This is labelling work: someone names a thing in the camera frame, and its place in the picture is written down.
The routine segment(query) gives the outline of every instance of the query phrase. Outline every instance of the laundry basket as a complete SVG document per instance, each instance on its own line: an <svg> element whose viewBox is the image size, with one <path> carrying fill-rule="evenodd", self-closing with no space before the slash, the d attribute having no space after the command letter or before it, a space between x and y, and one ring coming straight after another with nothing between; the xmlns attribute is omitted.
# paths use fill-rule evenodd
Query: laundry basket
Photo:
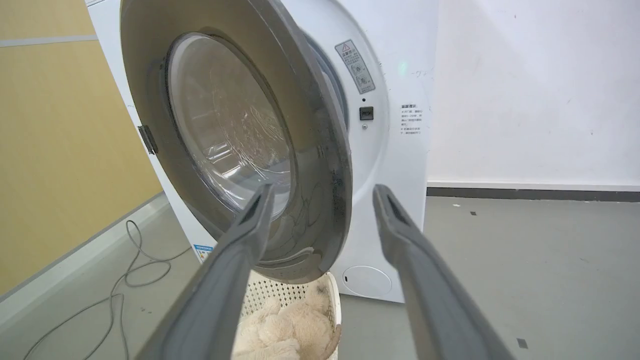
<svg viewBox="0 0 640 360"><path fill-rule="evenodd" d="M326 285L329 291L329 312L328 317L333 327L333 337L324 351L321 360L336 360L338 358L338 342L342 333L342 313L340 310L340 296L338 294L338 285L331 273L324 274L320 280ZM242 312L240 313L240 321L254 311L262 309L266 299L270 297L278 297L282 306L289 306L292 302L303 300L307 292L308 284L290 285L282 282L267 279L266 277L251 272L249 276L249 284L244 294L244 302Z"/></svg>

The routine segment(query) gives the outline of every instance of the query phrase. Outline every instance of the beige stuffed animal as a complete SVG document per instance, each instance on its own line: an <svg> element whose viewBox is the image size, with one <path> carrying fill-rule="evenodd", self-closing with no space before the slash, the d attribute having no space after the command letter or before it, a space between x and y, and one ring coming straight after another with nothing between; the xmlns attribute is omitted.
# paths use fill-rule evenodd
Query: beige stuffed animal
<svg viewBox="0 0 640 360"><path fill-rule="evenodd" d="M232 354L235 355L264 348L265 344L258 336L258 329L269 315L277 314L280 309L280 300L270 297L264 302L262 309L247 316L246 319L238 325Z"/></svg>
<svg viewBox="0 0 640 360"><path fill-rule="evenodd" d="M300 359L320 359L331 341L333 329L326 316L329 310L329 290L320 282L309 284L304 301L283 307L278 317L293 325L293 337L300 344Z"/></svg>
<svg viewBox="0 0 640 360"><path fill-rule="evenodd" d="M333 335L326 316L329 303L328 289L318 281L309 284L304 300L287 307L267 299L240 323L233 359L325 360L320 357Z"/></svg>

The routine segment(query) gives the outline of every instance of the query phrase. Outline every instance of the power cord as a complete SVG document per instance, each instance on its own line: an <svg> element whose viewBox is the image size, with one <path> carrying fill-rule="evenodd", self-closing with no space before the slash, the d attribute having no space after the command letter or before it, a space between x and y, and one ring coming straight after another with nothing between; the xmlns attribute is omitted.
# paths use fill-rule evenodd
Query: power cord
<svg viewBox="0 0 640 360"><path fill-rule="evenodd" d="M135 228L136 231L138 232L138 238L140 239L140 244L138 245L138 243L136 242L136 240L133 238L133 236L131 235L131 231L129 230L129 224L132 224ZM104 340L106 340L107 336L109 336L109 333L111 332L112 328L113 328L113 322L115 319L115 314L114 314L114 309L113 309L113 304L114 304L114 298L115 297L122 297L122 305L120 306L120 335L122 337L122 345L124 346L124 354L125 354L125 360L129 360L129 348L127 348L127 337L124 334L124 327L122 325L122 310L124 308L124 294L123 293L114 293L114 291L116 290L116 288L118 287L118 284L120 284L120 281L122 279L124 279L124 283L130 287L130 288L139 288L141 286L146 286L149 284L153 284L156 281L160 281L163 277L166 276L166 274L169 274L169 271L171 270L171 263L170 261L183 255L185 252L189 251L189 249L191 249L191 247L188 247L186 249L184 249L184 251L182 251L180 254L177 254L176 256L172 257L172 258L168 258L168 259L157 259L149 254L147 254L144 250L142 250L142 233L140 232L140 228L138 227L138 225L132 221L132 220L127 220L127 222L125 223L125 226L127 228L127 235L129 236L129 239L131 240L131 243L133 243L133 245L138 249L138 252L136 253L136 257L133 258L133 260L131 261L131 263L129 264L129 267L127 267L127 271L122 274L122 276L120 276L118 278L118 280L116 280L116 282L113 284L113 287L111 288L111 291L109 292L109 296L94 302L93 304L86 306L84 308L82 308L82 310L78 311L77 313L71 315L70 317L68 317L65 321L59 323L57 326L55 326L53 329L49 330L46 334L44 334L40 339L38 339L38 341L35 342L35 344L33 344L33 346L31 346L31 348L29 349L29 351L27 352L27 354L22 358L22 360L27 360L29 358L29 356L31 355L31 353L36 349L36 347L44 340L47 338L47 336L49 336L52 332L54 332L57 328L61 327L62 325L64 325L65 323L69 322L71 319L75 318L76 316L80 315L81 313L85 312L86 310L91 309L92 307L99 305L105 301L109 302L109 312L110 312L110 316L111 316L111 320L109 322L109 327L107 328L107 331L104 333L104 335L102 336L102 339L100 339L100 341L96 344L96 346L93 348L93 350L91 350L91 352L89 352L89 354L87 354L87 356L85 356L83 358L83 360L87 360L89 357L91 357L91 355L93 355L93 353L96 352L96 350L98 350L98 348L100 346L102 346L102 344L104 343ZM148 263L133 267L133 264L136 262L136 260L138 259L138 256L140 256L140 254L143 254L144 256L148 257L149 259L151 259L151 261L149 261ZM147 282L143 282L141 284L132 284L129 282L129 275L131 273L133 273L136 270L139 270L145 266L149 266L152 264L156 264L156 263L164 263L167 264L167 268L166 271L160 275L159 277L157 277L154 280L151 281L147 281Z"/></svg>

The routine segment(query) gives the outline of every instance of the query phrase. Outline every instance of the dark baseboard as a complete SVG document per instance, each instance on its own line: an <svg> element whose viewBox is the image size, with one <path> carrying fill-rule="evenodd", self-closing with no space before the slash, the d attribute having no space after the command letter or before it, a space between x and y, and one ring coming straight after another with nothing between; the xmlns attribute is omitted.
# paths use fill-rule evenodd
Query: dark baseboard
<svg viewBox="0 0 640 360"><path fill-rule="evenodd" d="M640 202L640 192L598 192L579 190L427 188L427 196L471 197L478 199Z"/></svg>

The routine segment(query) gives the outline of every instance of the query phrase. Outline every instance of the white wall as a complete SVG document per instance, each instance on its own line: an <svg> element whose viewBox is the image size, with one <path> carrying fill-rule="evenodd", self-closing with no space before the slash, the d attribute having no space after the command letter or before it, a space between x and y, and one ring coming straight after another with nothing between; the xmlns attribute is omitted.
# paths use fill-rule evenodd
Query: white wall
<svg viewBox="0 0 640 360"><path fill-rule="evenodd" d="M443 0L430 186L640 191L640 1Z"/></svg>

